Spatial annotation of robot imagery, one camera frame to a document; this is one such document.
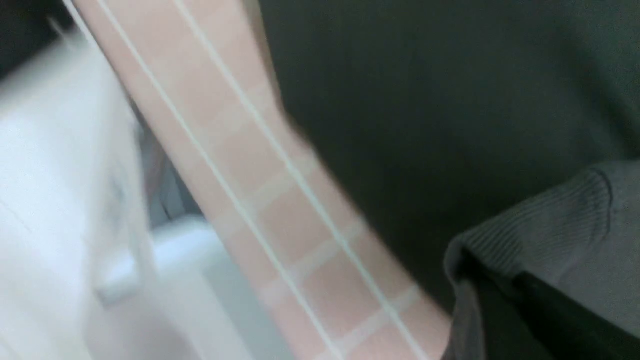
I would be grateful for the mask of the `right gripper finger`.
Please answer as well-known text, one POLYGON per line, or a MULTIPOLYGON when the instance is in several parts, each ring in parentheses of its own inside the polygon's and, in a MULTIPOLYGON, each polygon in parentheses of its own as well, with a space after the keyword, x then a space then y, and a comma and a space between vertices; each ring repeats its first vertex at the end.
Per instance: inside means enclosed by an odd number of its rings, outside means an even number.
POLYGON ((639 338, 528 272, 509 280, 468 251, 454 272, 455 360, 637 360, 639 338))

